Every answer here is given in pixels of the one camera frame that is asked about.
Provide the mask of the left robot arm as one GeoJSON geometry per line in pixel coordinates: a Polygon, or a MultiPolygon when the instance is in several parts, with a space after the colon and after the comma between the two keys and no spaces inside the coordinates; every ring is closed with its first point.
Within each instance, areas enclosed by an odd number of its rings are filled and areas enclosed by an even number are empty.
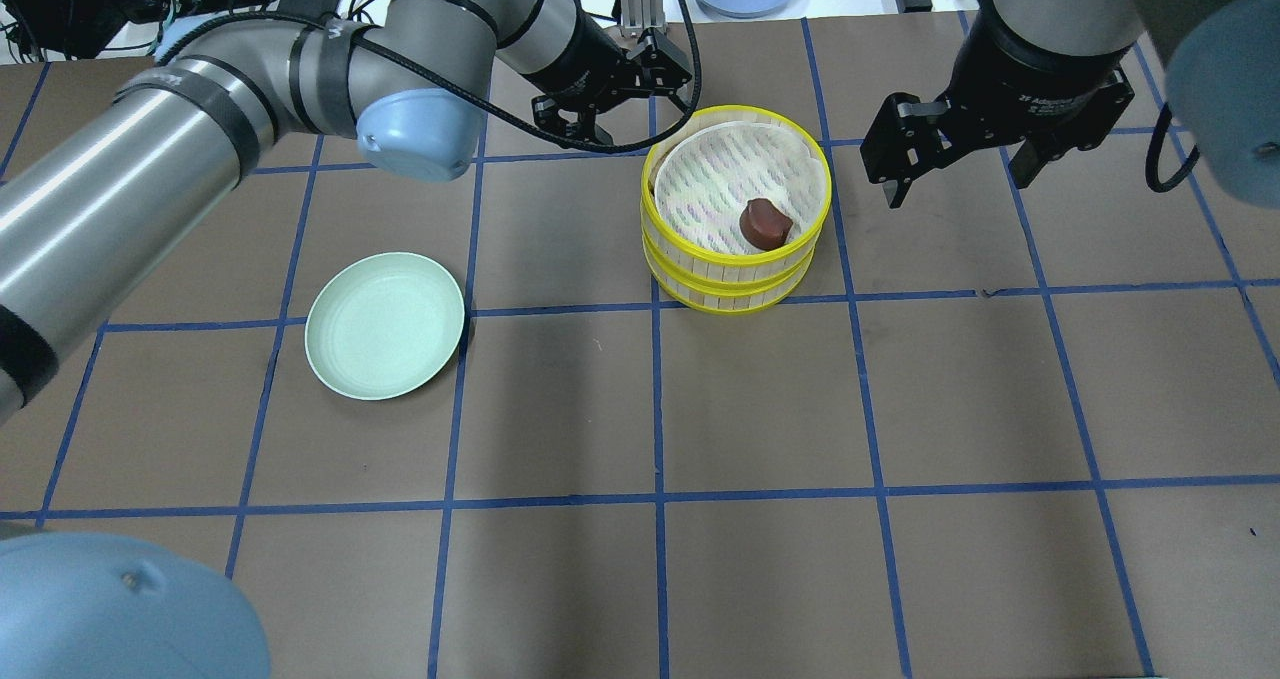
{"type": "MultiPolygon", "coordinates": [[[[3,186],[3,416],[27,407],[282,136],[355,140],[375,167],[461,177],[486,117],[564,149],[627,154],[593,118],[664,95],[687,124],[698,44],[625,51],[579,0],[390,0],[381,26],[218,17],[3,186]]],[[[268,639],[223,574],[127,536],[3,524],[5,678],[265,678],[268,639]]]]}

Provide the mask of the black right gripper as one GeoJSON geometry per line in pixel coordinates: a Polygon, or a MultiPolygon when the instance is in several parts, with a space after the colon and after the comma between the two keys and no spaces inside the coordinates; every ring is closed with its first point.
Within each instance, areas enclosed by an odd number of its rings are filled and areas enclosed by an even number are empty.
{"type": "Polygon", "coordinates": [[[1014,59],[963,59],[933,100],[893,92],[860,147],[867,178],[884,184],[891,210],[914,183],[982,150],[1016,145],[1018,190],[1071,150],[1097,149],[1135,99],[1115,61],[1068,59],[1034,67],[1014,59]]]}

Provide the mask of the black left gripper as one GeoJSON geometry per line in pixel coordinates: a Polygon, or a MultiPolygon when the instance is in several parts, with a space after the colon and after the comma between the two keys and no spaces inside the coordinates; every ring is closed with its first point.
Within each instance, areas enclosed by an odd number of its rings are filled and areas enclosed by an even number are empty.
{"type": "Polygon", "coordinates": [[[536,136],[581,150],[614,147],[599,127],[599,115],[640,99],[662,96],[681,114],[691,114],[694,58],[663,33],[645,31],[623,50],[598,27],[577,27],[561,55],[530,74],[540,91],[531,100],[536,136]]]}

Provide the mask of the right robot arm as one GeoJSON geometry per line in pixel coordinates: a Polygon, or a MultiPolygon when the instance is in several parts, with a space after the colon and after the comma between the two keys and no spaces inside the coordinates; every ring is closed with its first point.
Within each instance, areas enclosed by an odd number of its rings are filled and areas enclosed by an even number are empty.
{"type": "Polygon", "coordinates": [[[1097,149],[1134,99],[1121,60],[1140,36],[1165,70],[1146,159],[1162,193],[1203,163],[1234,199],[1277,206],[1279,0],[977,0],[947,87],[891,94],[860,149],[899,208],[925,173],[1016,145],[1025,188],[1070,150],[1097,149]]]}

